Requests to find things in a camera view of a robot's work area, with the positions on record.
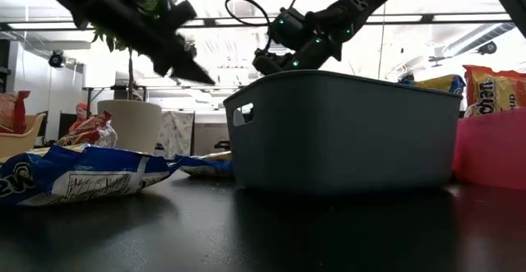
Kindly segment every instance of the ceiling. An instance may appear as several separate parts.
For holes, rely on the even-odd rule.
[[[199,17],[226,17],[224,0],[189,0]],[[291,0],[255,0],[270,15],[276,15],[280,7],[287,7]],[[315,11],[327,7],[335,0],[298,0],[295,7],[300,12]],[[260,16],[246,3],[234,3],[235,12],[244,16]],[[447,13],[447,12],[503,12],[498,0],[389,0],[377,13]],[[70,14],[54,0],[0,0],[0,22],[16,21],[69,21]],[[351,41],[344,45],[343,60],[328,61],[323,68],[358,76],[395,80],[404,66],[410,65],[422,74],[421,77],[439,76],[458,70],[464,61],[473,60],[469,54],[463,54],[444,62],[442,68],[431,68],[432,63],[424,60],[411,65],[408,62],[418,57],[434,56],[441,48],[448,46],[476,30],[480,25],[366,25]],[[222,29],[182,29],[181,33],[196,42],[197,61],[210,71],[221,85],[247,84],[259,75],[251,66],[253,52],[266,42],[265,28],[222,28]],[[514,47],[524,46],[524,37],[517,30],[502,35],[501,44]],[[16,38],[25,33],[17,33]],[[48,42],[86,42],[92,40],[92,34],[81,31],[35,31],[26,34],[32,44]],[[92,62],[94,52],[104,51],[103,44],[93,44],[90,50],[70,50],[67,55],[83,62]],[[505,56],[506,52],[494,55]],[[125,53],[112,54],[120,62],[120,69],[127,69]],[[516,68],[522,58],[506,59],[508,67]],[[141,83],[151,86],[174,85],[168,79],[159,78],[152,72],[147,58],[136,58],[135,68],[142,74]]]

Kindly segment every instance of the white ceiling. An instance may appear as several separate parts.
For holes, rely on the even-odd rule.
[[[200,17],[226,17],[224,0],[189,0]],[[275,15],[280,7],[287,7],[291,0],[256,0],[270,14]],[[306,12],[319,10],[335,0],[298,0],[296,8]],[[235,6],[247,7],[240,3]],[[445,12],[502,12],[497,0],[389,0],[385,8],[377,13],[445,13]],[[67,10],[54,0],[0,0],[0,21],[53,21],[70,20]],[[420,55],[434,55],[433,49],[454,42],[478,25],[366,25],[358,34],[344,45],[344,60],[334,60],[324,65],[325,69],[340,71],[359,76],[385,79],[388,74],[407,61]],[[251,60],[253,52],[265,42],[264,28],[228,28],[228,29],[183,29],[181,33],[196,41],[197,61],[210,70],[213,77],[219,77],[221,84],[246,84],[253,78]],[[514,43],[523,47],[524,37],[515,35],[515,39],[503,39],[502,43]],[[47,41],[91,41],[90,32],[32,32],[28,40]],[[69,52],[81,61],[89,61],[90,52],[102,51],[103,44],[94,45],[91,50]],[[422,71],[446,74],[463,63],[462,57],[451,59],[443,68],[430,68],[424,62]],[[115,54],[122,60],[122,69],[126,70],[125,53]],[[515,68],[522,60],[506,60]],[[147,85],[173,85],[171,80],[158,78],[151,71],[151,65],[145,58],[136,60],[136,68],[145,74],[143,83]]]

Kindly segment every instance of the white wall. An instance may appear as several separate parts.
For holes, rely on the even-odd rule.
[[[48,60],[22,48],[21,43],[12,42],[9,68],[12,70],[11,87],[14,91],[29,90],[25,100],[26,114],[48,111],[47,140],[58,138],[60,113],[75,113],[76,105],[87,100],[82,91],[84,75],[67,68],[56,70]]]

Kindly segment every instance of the desk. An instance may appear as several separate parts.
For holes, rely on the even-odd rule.
[[[520,271],[526,191],[294,201],[176,174],[140,194],[3,210],[0,271]]]

